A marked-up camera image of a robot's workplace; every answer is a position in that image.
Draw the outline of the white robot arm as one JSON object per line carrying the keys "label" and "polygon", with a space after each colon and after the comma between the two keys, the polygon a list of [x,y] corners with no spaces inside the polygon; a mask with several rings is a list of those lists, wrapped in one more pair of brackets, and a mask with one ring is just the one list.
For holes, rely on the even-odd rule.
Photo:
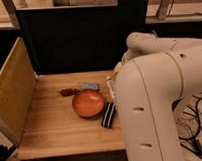
{"label": "white robot arm", "polygon": [[184,161],[172,103],[202,93],[202,38],[132,33],[116,75],[115,104],[128,161]]}

